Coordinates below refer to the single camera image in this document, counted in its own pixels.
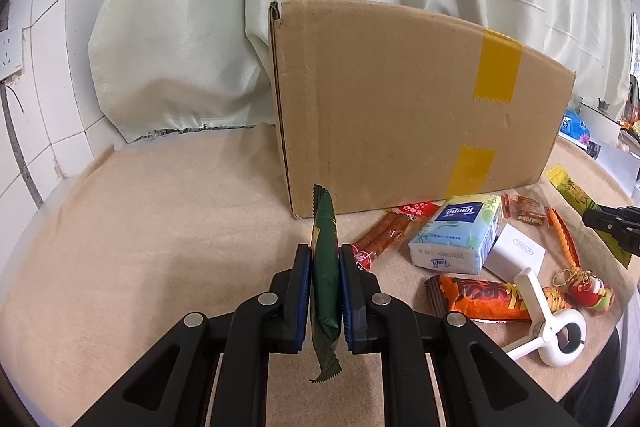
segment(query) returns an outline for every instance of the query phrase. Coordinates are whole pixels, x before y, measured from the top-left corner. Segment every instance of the tile grout line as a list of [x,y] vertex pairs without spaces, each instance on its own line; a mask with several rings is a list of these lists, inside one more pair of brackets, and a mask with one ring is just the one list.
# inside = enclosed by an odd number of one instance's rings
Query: tile grout line
[[[6,9],[2,14],[0,14],[0,31],[5,30],[9,26],[9,4],[11,4],[11,0],[6,5]],[[20,30],[20,47],[22,47],[22,30]],[[36,204],[38,208],[43,206],[44,202],[42,201],[42,197],[38,192],[38,188],[31,178],[31,173],[24,161],[24,155],[22,154],[22,149],[20,148],[20,143],[18,142],[18,136],[15,134],[14,121],[11,118],[11,111],[9,110],[9,100],[6,97],[6,83],[5,80],[0,82],[0,102],[2,103],[2,112],[4,113],[4,122],[6,125],[6,133],[9,137],[9,143],[11,144],[11,149],[14,152],[14,159],[18,166],[18,170],[20,171],[20,176],[24,180],[24,183],[27,185],[29,189],[29,193],[31,198],[33,198],[33,202]],[[9,184],[9,187],[17,180],[17,176],[12,182]]]
[[11,180],[11,182],[6,186],[5,190],[3,190],[2,192],[0,192],[0,200],[2,199],[2,196],[4,196],[4,195],[6,194],[6,192],[9,190],[9,188],[11,188],[11,185],[13,185],[13,184],[14,184],[14,182],[15,182],[18,178],[21,178],[21,177],[22,177],[22,176],[21,176],[20,172],[18,172],[18,175],[17,175],[13,180]]
[[68,140],[69,138],[73,138],[74,136],[78,136],[79,134],[85,133],[86,134],[86,129],[73,133],[71,136],[67,136],[66,138],[63,138],[62,140],[58,140],[57,142],[54,142],[51,144],[51,146],[53,147],[54,145],[58,145],[59,143],[62,143],[64,140]]
[[95,124],[97,124],[100,120],[102,120],[102,118],[105,118],[104,114],[98,118],[98,120],[96,120],[94,123],[92,123],[89,127],[87,127],[84,132],[86,133],[89,129],[91,129],[91,127],[93,127]]
[[68,37],[66,36],[67,35],[66,34],[66,1],[67,0],[65,0],[65,12],[64,12],[65,17],[63,19],[63,23],[65,25],[66,68],[67,70],[69,70],[69,84],[71,84],[71,93],[74,96],[74,102],[76,102],[76,109],[78,110],[78,119],[80,120],[80,125],[82,126],[82,132],[84,132],[85,129],[84,129],[84,123],[82,123],[82,111],[80,111],[78,97],[76,96],[76,86],[74,85],[74,76],[73,76],[73,73],[71,72],[71,61],[69,60],[69,40],[68,40]]
[[[51,153],[53,154],[53,160],[56,163],[56,168],[58,169],[59,172],[62,172],[62,170],[60,169],[60,162],[58,161],[58,156],[56,155],[56,152],[53,150],[53,144],[51,143],[51,137],[49,136],[49,129],[47,129],[47,124],[44,121],[44,115],[42,114],[42,104],[40,103],[40,93],[38,92],[38,83],[36,81],[36,68],[33,66],[33,27],[35,26],[36,22],[38,22],[40,20],[40,18],[51,9],[51,7],[55,4],[53,3],[51,6],[49,6],[49,8],[47,8],[45,10],[45,12],[38,17],[37,20],[35,20],[31,26],[29,26],[31,35],[29,38],[29,56],[31,59],[31,73],[33,73],[33,90],[36,93],[36,102],[38,102],[38,111],[40,112],[40,117],[42,118],[42,126],[44,127],[44,133],[47,136],[47,141],[49,142],[49,145],[47,147],[51,147]],[[33,0],[31,0],[31,18],[33,18]]]
[[20,169],[20,174],[22,176],[22,179],[24,180],[24,183],[29,189],[29,193],[31,194],[31,198],[33,198],[33,202],[38,208],[40,208],[41,206],[43,206],[44,201],[42,201],[42,197],[38,192],[38,188],[31,178],[29,168],[24,161],[24,155],[22,154],[22,149],[20,148],[20,144],[18,143],[18,137],[15,134],[14,122],[11,119],[11,112],[9,111],[9,101],[6,97],[6,85],[4,82],[0,83],[0,99],[2,100],[2,112],[4,113],[6,132],[9,135],[11,149],[14,150],[15,162],[18,164],[18,169]]
[[46,10],[44,10],[44,12],[42,12],[42,14],[41,14],[41,15],[40,15],[36,20],[34,20],[34,21],[33,21],[33,23],[31,24],[31,26],[29,26],[29,28],[33,28],[33,27],[36,25],[36,22],[38,22],[40,19],[42,19],[42,18],[47,14],[47,12],[48,12],[49,10],[51,10],[51,9],[56,5],[56,3],[57,3],[58,1],[59,1],[59,0],[55,0],[55,1],[54,1],[54,3],[53,3],[51,6],[49,6]]
[[42,151],[40,151],[38,154],[36,154],[36,157],[33,160],[31,160],[27,164],[27,166],[30,167],[33,164],[33,162],[36,161],[38,158],[40,158],[40,156],[42,156],[42,153],[44,153],[49,147],[51,147],[51,150],[53,150],[53,147],[51,146],[51,144],[47,145]]

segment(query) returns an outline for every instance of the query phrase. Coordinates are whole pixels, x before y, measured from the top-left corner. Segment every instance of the beige tablecloth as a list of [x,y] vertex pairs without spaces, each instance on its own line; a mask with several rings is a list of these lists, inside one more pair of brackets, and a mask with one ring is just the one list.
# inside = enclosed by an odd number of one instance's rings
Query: beige tablecloth
[[[627,203],[605,172],[562,140],[549,166],[556,163],[595,200]],[[546,180],[521,192],[558,209],[583,264],[618,296],[609,314],[587,317],[586,348],[572,365],[552,369],[537,355],[520,361],[558,399],[606,342],[637,277],[624,273]],[[382,213],[338,216],[341,242]],[[549,284],[562,266],[555,237],[518,226],[547,247],[541,281]],[[290,266],[296,245],[308,243],[311,228],[311,220],[290,217],[270,126],[107,151],[34,240],[0,314],[0,360],[48,418],[71,425],[185,313],[223,314],[267,289],[271,276]],[[410,263],[406,245],[378,259],[373,272],[384,291],[426,309],[423,282],[431,273]],[[500,345],[528,328],[482,327]],[[273,355],[268,425],[382,426],[380,357],[348,355],[344,343],[338,357],[344,373],[313,385],[310,342],[299,356]]]

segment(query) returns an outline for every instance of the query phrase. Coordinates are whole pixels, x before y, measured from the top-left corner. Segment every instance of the white small box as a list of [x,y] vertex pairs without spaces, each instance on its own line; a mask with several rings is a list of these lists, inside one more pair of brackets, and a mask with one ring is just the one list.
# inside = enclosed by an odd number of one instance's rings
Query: white small box
[[513,282],[514,277],[525,268],[532,269],[537,276],[544,257],[544,248],[507,224],[489,252],[484,267],[503,281]]

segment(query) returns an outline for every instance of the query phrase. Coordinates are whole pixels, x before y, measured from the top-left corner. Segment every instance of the metal screw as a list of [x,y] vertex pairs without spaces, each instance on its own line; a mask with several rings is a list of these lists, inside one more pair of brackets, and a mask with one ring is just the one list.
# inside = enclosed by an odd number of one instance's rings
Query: metal screw
[[184,318],[184,325],[190,328],[195,328],[201,325],[203,320],[201,313],[190,313]]
[[258,302],[263,306],[271,306],[278,302],[278,296],[273,292],[261,293],[260,296],[258,296]]
[[451,312],[447,315],[447,322],[452,326],[459,328],[460,326],[464,326],[466,323],[466,317],[462,313]]
[[389,304],[389,302],[391,302],[391,295],[382,292],[374,293],[371,296],[371,302],[373,302],[373,304],[377,304],[378,306],[386,306],[387,304]]

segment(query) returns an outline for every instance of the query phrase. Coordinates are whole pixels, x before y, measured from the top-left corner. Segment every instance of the yellow tape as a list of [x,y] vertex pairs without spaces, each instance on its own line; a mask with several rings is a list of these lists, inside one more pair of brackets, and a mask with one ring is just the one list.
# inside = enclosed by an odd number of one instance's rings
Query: yellow tape
[[521,57],[522,44],[485,29],[474,98],[511,102]]
[[495,151],[492,149],[477,149],[462,144],[444,197],[478,194],[494,161],[494,156]]

